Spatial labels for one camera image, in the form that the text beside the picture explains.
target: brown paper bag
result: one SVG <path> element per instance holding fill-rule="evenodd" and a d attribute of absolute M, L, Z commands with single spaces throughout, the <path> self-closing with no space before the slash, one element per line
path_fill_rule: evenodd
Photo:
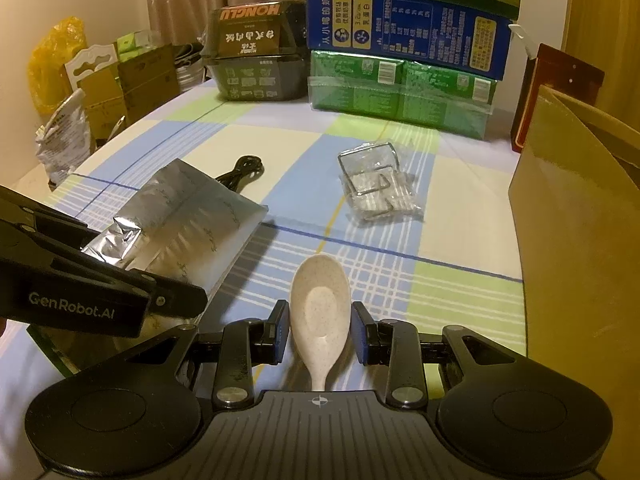
<path fill-rule="evenodd" d="M 638 477 L 639 168 L 638 132 L 540 88 L 510 189 L 528 351 L 609 405 L 607 480 Z"/>

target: honglu label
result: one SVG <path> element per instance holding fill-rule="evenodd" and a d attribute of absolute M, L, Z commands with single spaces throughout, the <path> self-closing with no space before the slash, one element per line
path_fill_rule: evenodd
<path fill-rule="evenodd" d="M 280 4 L 226 7 L 220 12 L 220 21 L 251 18 L 253 16 L 277 16 L 279 14 Z"/>

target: blue box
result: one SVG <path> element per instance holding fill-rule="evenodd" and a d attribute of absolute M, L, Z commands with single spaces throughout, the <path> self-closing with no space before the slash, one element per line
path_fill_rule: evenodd
<path fill-rule="evenodd" d="M 433 0 L 308 0 L 311 49 L 411 59 L 501 80 L 511 20 Z"/>

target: speckled plastic spoon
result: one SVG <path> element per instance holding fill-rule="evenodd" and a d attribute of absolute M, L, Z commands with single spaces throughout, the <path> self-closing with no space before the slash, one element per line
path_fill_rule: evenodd
<path fill-rule="evenodd" d="M 302 262 L 291 283 L 289 309 L 291 334 L 311 374 L 311 388 L 324 392 L 351 320 L 351 290 L 341 264 L 326 254 Z"/>

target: black cable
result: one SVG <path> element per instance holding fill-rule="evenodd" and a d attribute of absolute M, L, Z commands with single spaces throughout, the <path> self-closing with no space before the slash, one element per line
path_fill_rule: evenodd
<path fill-rule="evenodd" d="M 262 161 L 255 155 L 241 156 L 236 162 L 236 166 L 217 177 L 217 181 L 231 191 L 238 191 L 240 181 L 246 176 L 260 176 L 264 172 Z"/>

